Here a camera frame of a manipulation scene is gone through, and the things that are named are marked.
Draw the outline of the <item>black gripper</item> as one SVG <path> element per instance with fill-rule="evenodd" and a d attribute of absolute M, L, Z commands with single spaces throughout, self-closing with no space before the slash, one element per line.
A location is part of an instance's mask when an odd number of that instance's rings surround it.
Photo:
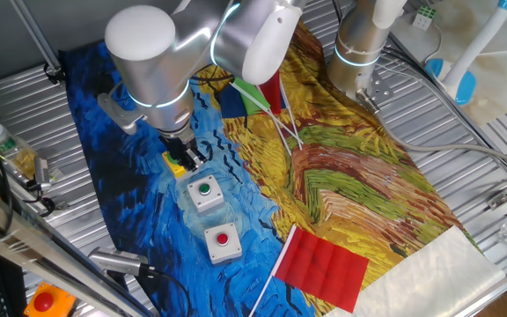
<path fill-rule="evenodd" d="M 196 148 L 195 133 L 191 128 L 183 128 L 173 132 L 159 131 L 160 140 L 164 143 L 169 155 L 187 172 L 201 167 L 207 159 Z"/>

